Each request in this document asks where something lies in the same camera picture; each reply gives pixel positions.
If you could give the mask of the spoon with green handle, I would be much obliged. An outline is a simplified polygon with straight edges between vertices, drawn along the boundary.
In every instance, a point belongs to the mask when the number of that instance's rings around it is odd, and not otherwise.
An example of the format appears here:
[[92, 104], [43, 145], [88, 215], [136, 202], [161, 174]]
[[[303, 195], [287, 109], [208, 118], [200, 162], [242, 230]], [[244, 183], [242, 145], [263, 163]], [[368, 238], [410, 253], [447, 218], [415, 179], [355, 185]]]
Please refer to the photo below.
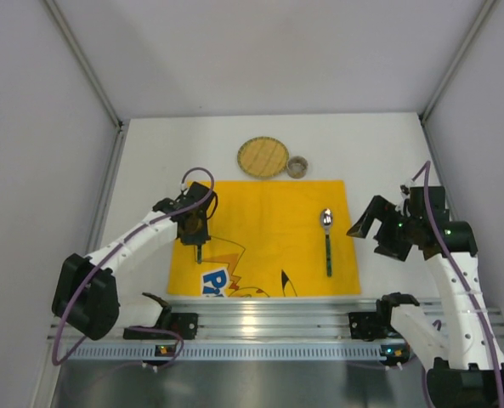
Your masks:
[[326, 275], [332, 277], [332, 261], [331, 261], [331, 227], [333, 225], [333, 214], [331, 209], [325, 208], [320, 213], [320, 225], [325, 234], [326, 245]]

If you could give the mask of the yellow pikachu placemat cloth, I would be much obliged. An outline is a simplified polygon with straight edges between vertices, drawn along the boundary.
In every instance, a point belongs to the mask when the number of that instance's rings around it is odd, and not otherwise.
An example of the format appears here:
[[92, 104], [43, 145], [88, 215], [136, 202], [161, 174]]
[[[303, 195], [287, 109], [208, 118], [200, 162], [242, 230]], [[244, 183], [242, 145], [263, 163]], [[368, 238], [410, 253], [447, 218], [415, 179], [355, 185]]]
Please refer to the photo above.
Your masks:
[[[218, 181], [211, 236], [196, 249], [176, 242], [167, 292], [218, 298], [359, 295], [345, 185], [330, 181]], [[320, 213], [329, 208], [332, 277]]]

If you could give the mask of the speckled ceramic cup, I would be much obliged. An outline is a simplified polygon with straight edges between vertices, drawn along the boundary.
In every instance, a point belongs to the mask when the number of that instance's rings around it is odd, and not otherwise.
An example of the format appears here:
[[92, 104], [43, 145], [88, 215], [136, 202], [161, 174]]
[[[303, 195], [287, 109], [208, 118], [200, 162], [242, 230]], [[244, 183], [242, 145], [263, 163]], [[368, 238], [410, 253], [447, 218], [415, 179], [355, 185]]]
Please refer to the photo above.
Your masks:
[[292, 156], [286, 163], [286, 173], [292, 179], [302, 179], [308, 171], [309, 163], [302, 156]]

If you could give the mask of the round woven bamboo plate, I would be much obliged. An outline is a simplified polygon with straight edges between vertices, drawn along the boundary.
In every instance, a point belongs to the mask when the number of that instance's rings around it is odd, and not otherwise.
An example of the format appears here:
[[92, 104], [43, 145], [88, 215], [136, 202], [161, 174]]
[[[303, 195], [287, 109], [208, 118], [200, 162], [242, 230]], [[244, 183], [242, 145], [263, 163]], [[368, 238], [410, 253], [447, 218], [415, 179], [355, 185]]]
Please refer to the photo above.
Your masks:
[[248, 176], [271, 179], [286, 170], [289, 150], [278, 139], [260, 136], [247, 140], [237, 152], [237, 164]]

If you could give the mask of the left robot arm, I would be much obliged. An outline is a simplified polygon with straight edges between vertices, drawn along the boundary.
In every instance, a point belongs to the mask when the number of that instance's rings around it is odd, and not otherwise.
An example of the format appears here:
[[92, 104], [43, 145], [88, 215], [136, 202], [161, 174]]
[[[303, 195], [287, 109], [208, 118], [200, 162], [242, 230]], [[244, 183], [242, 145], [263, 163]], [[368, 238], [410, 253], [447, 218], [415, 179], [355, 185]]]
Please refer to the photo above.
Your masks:
[[194, 182], [177, 198], [158, 201], [113, 242], [85, 256], [71, 254], [62, 264], [53, 313], [91, 340], [119, 328], [160, 328], [170, 306], [148, 282], [157, 272], [155, 258], [174, 241], [204, 245], [207, 211], [216, 204], [216, 193]]

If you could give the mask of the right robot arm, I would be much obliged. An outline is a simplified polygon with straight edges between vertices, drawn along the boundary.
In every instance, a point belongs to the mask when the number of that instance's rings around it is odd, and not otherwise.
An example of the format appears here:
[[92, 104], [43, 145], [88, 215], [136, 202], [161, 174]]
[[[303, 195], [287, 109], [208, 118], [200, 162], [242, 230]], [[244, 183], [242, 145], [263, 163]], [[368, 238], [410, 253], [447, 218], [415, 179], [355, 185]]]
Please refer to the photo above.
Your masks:
[[365, 238], [379, 221], [377, 254], [404, 262], [417, 247], [437, 287], [448, 334], [434, 329], [411, 294], [393, 292], [377, 299], [378, 318], [422, 363], [433, 406], [502, 407], [504, 354], [484, 302], [472, 227], [451, 219], [443, 187], [401, 190], [405, 199], [399, 205], [374, 196], [347, 234]]

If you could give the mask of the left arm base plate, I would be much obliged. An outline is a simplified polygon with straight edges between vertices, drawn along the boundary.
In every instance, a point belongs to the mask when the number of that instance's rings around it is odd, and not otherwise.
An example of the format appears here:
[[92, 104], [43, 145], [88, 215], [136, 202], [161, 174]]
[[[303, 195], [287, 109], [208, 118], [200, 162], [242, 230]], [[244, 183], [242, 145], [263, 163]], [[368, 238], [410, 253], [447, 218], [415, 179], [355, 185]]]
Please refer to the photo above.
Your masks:
[[[196, 313], [166, 312], [162, 314], [154, 328], [175, 332], [184, 340], [193, 340], [197, 333], [198, 318], [199, 315]], [[168, 334], [134, 331], [128, 328], [124, 329], [123, 338], [126, 340], [173, 339]]]

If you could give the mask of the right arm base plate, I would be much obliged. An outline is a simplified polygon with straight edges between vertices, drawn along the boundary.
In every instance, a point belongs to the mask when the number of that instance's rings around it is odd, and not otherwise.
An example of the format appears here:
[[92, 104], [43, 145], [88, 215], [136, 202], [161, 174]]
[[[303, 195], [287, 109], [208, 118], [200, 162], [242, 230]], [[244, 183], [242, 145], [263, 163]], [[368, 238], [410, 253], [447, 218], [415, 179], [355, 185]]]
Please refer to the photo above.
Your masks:
[[367, 342], [383, 339], [402, 339], [388, 320], [388, 317], [377, 312], [360, 311], [348, 314], [348, 323], [352, 339]]

